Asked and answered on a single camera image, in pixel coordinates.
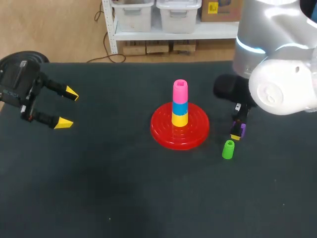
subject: blue ring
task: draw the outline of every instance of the blue ring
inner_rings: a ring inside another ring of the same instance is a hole
[[[173,113],[178,116],[183,116],[188,113],[188,102],[183,104],[173,102]]]

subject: pink ring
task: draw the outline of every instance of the pink ring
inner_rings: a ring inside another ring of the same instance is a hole
[[[188,85],[184,79],[178,79],[173,86],[173,102],[183,104],[188,101]]]

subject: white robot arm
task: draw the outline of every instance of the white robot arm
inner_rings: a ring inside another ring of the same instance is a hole
[[[299,0],[245,0],[233,68],[265,111],[317,111],[317,24]]]

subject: white plastic box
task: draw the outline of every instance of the white plastic box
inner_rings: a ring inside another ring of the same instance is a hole
[[[193,33],[197,9],[202,0],[157,0],[163,31],[167,33]]]
[[[154,0],[112,1],[121,31],[151,31],[151,15]]]

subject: green cup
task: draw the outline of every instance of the green cup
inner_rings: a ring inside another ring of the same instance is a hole
[[[231,160],[233,157],[233,151],[234,151],[233,140],[227,140],[222,151],[222,157],[226,160]]]

